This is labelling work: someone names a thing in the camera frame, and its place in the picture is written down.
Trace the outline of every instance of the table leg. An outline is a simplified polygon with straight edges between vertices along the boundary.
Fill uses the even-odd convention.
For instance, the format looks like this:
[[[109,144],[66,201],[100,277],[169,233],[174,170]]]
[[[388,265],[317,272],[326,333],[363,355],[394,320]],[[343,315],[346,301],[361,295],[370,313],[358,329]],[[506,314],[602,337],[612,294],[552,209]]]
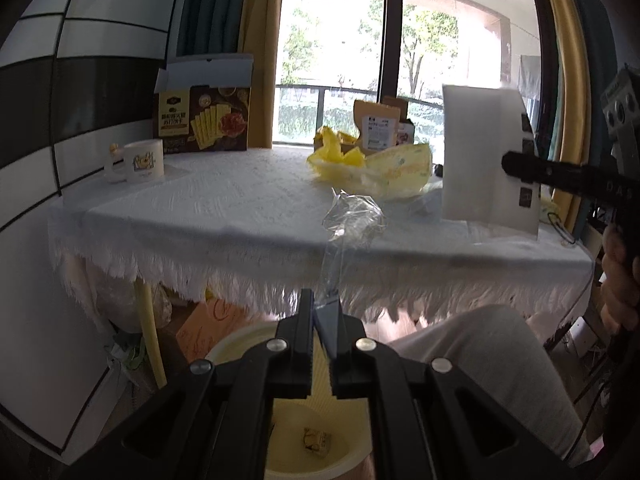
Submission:
[[[145,338],[146,352],[149,355],[151,369],[154,371],[158,388],[162,388],[166,384],[166,375],[164,374],[164,365],[162,364],[160,345],[158,344],[151,287],[141,278],[137,278],[134,288],[136,291],[138,317],[142,326],[142,335]]]

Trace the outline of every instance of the screw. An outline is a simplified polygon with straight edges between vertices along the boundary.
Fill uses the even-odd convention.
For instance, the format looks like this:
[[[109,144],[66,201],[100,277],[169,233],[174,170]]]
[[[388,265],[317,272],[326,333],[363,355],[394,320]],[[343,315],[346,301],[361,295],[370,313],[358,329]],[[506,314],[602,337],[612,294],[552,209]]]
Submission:
[[[211,363],[206,359],[198,359],[189,365],[189,370],[193,375],[206,374],[211,370]]]
[[[280,338],[269,339],[267,341],[267,348],[272,352],[282,352],[287,349],[287,342]]]
[[[451,361],[444,357],[436,357],[431,361],[431,368],[436,370],[439,374],[446,374],[451,371],[453,365],[451,364]]]
[[[371,352],[376,348],[376,342],[368,337],[361,337],[356,341],[356,348],[363,352]]]

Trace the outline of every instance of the balcony railing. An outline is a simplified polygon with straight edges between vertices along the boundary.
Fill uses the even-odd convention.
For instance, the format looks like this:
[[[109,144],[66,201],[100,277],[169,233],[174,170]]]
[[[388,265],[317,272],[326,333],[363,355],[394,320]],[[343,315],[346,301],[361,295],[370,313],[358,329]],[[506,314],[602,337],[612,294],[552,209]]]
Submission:
[[[376,92],[357,88],[340,88],[308,84],[276,85],[273,120],[274,144],[313,143],[320,126],[356,134],[353,102],[376,100]],[[436,163],[444,161],[444,109],[442,100],[405,98],[408,116],[415,124],[415,142],[428,142]]]

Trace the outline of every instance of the clear plastic bag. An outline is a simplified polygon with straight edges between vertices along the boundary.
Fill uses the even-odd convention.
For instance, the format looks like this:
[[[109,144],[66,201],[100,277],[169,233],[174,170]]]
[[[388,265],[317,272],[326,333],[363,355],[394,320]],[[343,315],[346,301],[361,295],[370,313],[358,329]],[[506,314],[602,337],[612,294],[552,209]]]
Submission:
[[[351,253],[368,247],[386,226],[382,209],[370,196],[336,193],[322,225],[331,233],[324,250],[316,304],[338,297],[340,277],[348,272]]]
[[[125,278],[108,275],[88,260],[86,273],[97,314],[124,332],[141,332],[133,284]],[[152,286],[152,299],[156,328],[162,328],[171,321],[171,301],[160,285]]]

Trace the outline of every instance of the snack box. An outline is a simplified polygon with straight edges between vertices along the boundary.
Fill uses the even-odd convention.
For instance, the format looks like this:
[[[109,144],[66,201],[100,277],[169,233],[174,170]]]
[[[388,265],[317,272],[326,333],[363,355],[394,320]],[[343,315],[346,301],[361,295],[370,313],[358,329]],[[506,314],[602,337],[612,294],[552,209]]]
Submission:
[[[253,57],[178,58],[160,69],[154,95],[154,137],[164,153],[247,148]]]

